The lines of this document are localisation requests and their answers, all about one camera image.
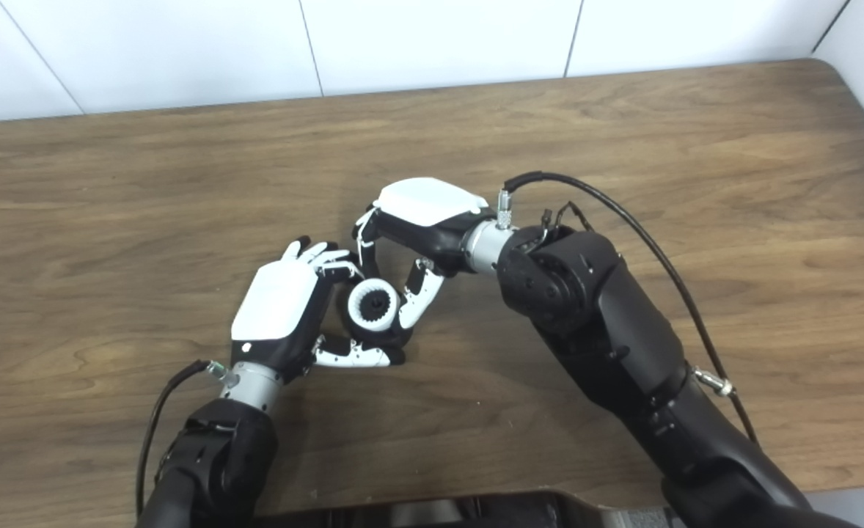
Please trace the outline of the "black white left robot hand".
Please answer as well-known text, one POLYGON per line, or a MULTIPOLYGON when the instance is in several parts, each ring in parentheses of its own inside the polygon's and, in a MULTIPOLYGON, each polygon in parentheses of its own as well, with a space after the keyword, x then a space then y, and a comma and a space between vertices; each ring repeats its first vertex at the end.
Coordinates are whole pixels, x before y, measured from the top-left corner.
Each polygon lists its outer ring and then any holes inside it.
POLYGON ((351 252, 301 236, 284 254, 255 271, 231 325, 231 362, 261 364, 285 384, 314 365, 391 367, 406 355, 391 345, 329 333, 322 327, 336 285, 364 278, 351 252))

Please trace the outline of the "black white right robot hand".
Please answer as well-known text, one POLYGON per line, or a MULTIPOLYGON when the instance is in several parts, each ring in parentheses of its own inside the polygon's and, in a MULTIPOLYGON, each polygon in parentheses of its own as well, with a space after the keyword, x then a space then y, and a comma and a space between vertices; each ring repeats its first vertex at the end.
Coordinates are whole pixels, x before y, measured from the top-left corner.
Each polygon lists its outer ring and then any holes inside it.
POLYGON ((359 268, 367 279, 381 277, 376 262, 381 238, 419 255, 399 294, 391 330, 415 327, 447 278, 491 273, 496 258, 476 260, 475 247, 497 219, 485 198, 438 178, 406 178, 381 190, 353 228, 359 268))

